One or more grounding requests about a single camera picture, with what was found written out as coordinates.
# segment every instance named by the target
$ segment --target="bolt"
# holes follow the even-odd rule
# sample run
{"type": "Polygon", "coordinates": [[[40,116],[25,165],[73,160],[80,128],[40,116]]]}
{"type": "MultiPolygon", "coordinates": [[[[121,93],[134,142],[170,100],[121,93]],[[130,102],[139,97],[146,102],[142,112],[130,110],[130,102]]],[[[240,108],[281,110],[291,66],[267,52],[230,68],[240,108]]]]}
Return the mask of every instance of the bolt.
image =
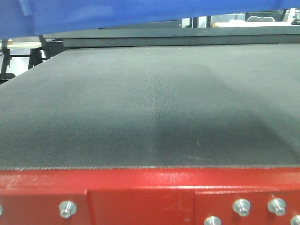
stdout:
{"type": "Polygon", "coordinates": [[[72,201],[64,201],[59,206],[60,216],[64,219],[68,219],[71,215],[76,213],[77,206],[72,201]]]}
{"type": "Polygon", "coordinates": [[[290,225],[300,225],[300,215],[294,216],[290,221],[290,225]]]}
{"type": "Polygon", "coordinates": [[[221,225],[221,220],[218,217],[208,217],[204,221],[204,225],[221,225]]]}
{"type": "Polygon", "coordinates": [[[275,213],[276,216],[283,216],[285,214],[286,203],[281,198],[274,198],[268,203],[268,210],[275,213]]]}
{"type": "Polygon", "coordinates": [[[232,209],[241,217],[249,215],[251,204],[247,199],[238,199],[232,204],[232,209]]]}

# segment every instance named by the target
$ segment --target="chair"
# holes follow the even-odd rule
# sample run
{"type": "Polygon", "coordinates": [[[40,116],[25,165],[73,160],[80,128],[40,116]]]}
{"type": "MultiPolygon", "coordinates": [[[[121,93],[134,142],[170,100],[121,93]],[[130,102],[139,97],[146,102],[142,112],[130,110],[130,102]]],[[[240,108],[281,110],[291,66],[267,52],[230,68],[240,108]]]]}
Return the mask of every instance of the chair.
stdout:
{"type": "Polygon", "coordinates": [[[247,19],[247,22],[275,22],[273,17],[259,17],[259,16],[251,16],[247,19]]]}

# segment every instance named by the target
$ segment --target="blue cover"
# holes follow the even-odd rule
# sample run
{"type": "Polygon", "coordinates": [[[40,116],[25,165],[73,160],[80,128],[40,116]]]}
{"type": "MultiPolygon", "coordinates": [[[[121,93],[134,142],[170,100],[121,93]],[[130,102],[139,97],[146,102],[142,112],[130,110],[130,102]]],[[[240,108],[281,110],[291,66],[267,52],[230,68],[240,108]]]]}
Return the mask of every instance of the blue cover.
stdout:
{"type": "Polygon", "coordinates": [[[0,0],[0,38],[300,7],[300,0],[0,0]]]}

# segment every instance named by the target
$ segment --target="conveyor belt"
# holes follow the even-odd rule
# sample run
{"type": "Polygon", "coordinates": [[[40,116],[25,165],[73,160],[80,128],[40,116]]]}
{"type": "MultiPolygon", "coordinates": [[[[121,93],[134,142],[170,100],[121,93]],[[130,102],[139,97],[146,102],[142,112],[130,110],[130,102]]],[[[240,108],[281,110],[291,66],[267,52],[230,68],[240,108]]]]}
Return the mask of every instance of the conveyor belt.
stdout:
{"type": "Polygon", "coordinates": [[[65,51],[0,86],[0,167],[300,166],[299,52],[65,51]]]}

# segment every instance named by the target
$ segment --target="red panel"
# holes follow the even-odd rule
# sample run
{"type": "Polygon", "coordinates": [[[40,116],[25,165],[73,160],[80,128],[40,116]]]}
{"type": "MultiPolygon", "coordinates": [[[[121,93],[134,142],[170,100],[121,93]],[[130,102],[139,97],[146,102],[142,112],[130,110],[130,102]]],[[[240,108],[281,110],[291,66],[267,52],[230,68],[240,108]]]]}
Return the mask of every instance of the red panel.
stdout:
{"type": "Polygon", "coordinates": [[[300,213],[300,191],[292,192],[197,192],[195,197],[195,224],[203,224],[210,216],[217,216],[224,225],[280,225],[289,224],[291,218],[300,213]],[[233,202],[245,198],[251,203],[250,214],[240,217],[232,210],[233,202]],[[276,216],[268,211],[267,205],[273,198],[282,198],[287,204],[286,214],[276,216]]]}
{"type": "Polygon", "coordinates": [[[4,195],[0,196],[1,225],[90,225],[86,195],[4,195]],[[70,219],[62,219],[58,209],[64,200],[78,205],[70,219]]]}
{"type": "Polygon", "coordinates": [[[194,191],[99,191],[92,196],[99,225],[194,224],[194,191]]]}
{"type": "Polygon", "coordinates": [[[224,225],[289,224],[300,213],[300,168],[120,169],[0,172],[0,225],[202,225],[218,216],[224,225]],[[286,215],[268,212],[273,197],[286,215]],[[232,210],[247,198],[248,217],[232,210]],[[71,200],[77,212],[60,218],[71,200]]]}

